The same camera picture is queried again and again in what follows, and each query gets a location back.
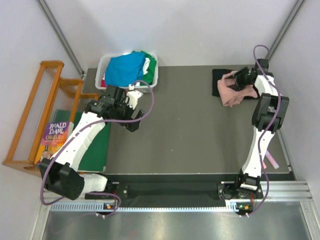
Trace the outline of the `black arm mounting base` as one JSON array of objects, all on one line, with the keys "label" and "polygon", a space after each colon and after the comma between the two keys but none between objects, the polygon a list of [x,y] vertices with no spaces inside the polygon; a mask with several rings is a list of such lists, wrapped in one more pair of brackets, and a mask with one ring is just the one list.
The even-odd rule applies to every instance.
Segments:
[{"label": "black arm mounting base", "polygon": [[236,181],[237,173],[111,174],[107,192],[125,207],[208,207],[219,205],[218,184]]}]

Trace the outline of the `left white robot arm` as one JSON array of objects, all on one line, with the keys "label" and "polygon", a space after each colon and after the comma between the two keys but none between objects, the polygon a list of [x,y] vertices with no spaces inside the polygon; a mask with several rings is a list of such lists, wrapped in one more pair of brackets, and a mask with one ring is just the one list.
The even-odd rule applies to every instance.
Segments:
[{"label": "left white robot arm", "polygon": [[76,200],[80,195],[97,192],[109,198],[114,191],[108,179],[96,173],[79,174],[81,160],[96,136],[108,123],[118,123],[130,132],[138,130],[145,112],[141,109],[132,117],[143,93],[129,87],[128,91],[117,86],[108,86],[97,100],[91,100],[63,146],[51,158],[39,163],[42,178],[41,189]]}]

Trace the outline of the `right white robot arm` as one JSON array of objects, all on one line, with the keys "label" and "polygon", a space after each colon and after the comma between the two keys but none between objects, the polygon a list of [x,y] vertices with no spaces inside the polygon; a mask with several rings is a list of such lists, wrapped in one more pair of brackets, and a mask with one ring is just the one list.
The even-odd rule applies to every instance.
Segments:
[{"label": "right white robot arm", "polygon": [[263,169],[261,162],[273,136],[283,125],[290,102],[288,97],[278,92],[274,75],[268,72],[268,69],[269,61],[259,58],[252,69],[244,67],[227,78],[235,79],[235,83],[229,88],[237,93],[252,86],[259,96],[251,119],[253,139],[248,157],[233,185],[233,192],[239,198],[245,198],[259,190]]}]

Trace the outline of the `pink t shirt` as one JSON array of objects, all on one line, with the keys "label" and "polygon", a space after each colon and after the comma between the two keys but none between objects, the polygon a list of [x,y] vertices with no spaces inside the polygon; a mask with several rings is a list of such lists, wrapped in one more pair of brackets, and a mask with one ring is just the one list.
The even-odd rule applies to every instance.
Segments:
[{"label": "pink t shirt", "polygon": [[236,83],[236,79],[225,79],[225,75],[217,81],[217,89],[224,107],[233,107],[238,105],[244,100],[245,97],[257,99],[258,93],[253,88],[253,85],[246,86],[243,90],[234,91],[227,86]]}]

